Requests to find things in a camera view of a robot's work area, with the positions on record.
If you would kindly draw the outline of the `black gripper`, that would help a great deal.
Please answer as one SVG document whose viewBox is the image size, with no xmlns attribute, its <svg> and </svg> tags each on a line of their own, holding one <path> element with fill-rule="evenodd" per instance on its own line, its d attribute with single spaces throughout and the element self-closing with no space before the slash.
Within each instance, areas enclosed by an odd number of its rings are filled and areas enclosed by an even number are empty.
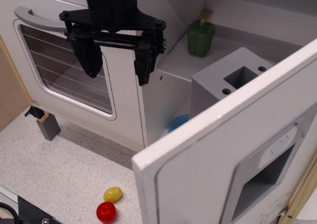
<svg viewBox="0 0 317 224">
<path fill-rule="evenodd" d="M 148 84 L 156 57 L 166 50 L 166 23 L 142 13 L 138 0 L 86 0 L 87 9 L 63 11 L 66 40 L 83 70 L 95 78 L 103 65 L 100 46 L 134 50 L 140 86 Z"/>
</svg>

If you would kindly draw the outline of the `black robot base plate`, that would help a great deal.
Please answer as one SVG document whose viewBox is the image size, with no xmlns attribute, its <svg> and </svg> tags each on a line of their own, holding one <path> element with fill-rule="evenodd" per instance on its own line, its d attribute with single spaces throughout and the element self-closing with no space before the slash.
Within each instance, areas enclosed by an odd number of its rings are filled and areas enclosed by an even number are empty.
<svg viewBox="0 0 317 224">
<path fill-rule="evenodd" d="M 61 224 L 59 220 L 44 212 L 37 206 L 28 202 L 20 196 L 16 196 L 14 202 L 17 204 L 17 214 L 20 224 Z"/>
</svg>

